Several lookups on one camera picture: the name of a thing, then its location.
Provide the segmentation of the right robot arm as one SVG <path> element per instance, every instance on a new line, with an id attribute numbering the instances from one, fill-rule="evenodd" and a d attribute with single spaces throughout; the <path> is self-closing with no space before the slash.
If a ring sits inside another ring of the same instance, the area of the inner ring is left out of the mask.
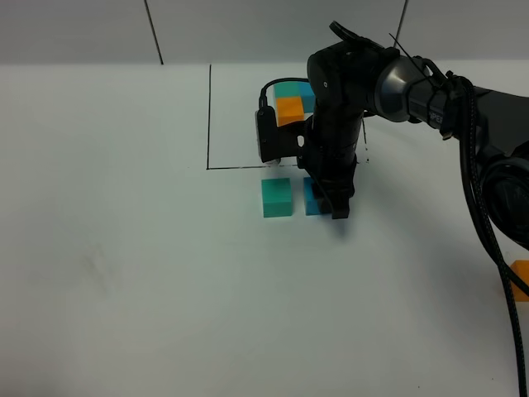
<path id="1" fill-rule="evenodd" d="M 307 76 L 315 107 L 301 155 L 323 191 L 324 208 L 347 218 L 355 150 L 363 121 L 425 123 L 445 139 L 468 142 L 479 197 L 496 227 L 528 244 L 528 100 L 473 87 L 429 59 L 383 47 L 333 22 L 339 42 L 311 55 Z"/>

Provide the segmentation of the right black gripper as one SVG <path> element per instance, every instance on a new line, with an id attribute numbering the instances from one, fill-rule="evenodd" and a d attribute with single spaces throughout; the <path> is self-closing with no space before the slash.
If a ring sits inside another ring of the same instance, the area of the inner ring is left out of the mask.
<path id="1" fill-rule="evenodd" d="M 312 195 L 320 212 L 332 219 L 347 219 L 350 214 L 363 119 L 362 111 L 315 111 L 306 121 L 298 167 L 323 185 L 312 182 Z"/>

